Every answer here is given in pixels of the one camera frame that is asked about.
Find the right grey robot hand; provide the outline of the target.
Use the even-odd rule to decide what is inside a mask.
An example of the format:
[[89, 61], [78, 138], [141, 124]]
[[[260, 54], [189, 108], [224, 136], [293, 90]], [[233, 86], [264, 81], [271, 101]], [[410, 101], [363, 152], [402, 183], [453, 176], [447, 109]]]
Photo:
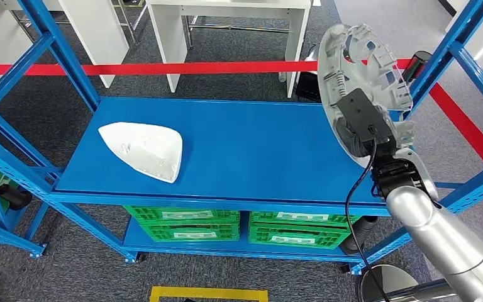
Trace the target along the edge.
[[[392, 121], [390, 118], [386, 118], [385, 122], [388, 124], [395, 140], [395, 143], [390, 143], [390, 148], [394, 147], [399, 150], [413, 145], [415, 126], [413, 121]], [[338, 138], [351, 156], [364, 158], [372, 153], [373, 143], [362, 142], [359, 135], [352, 130], [352, 127], [343, 117], [337, 119], [335, 128]]]

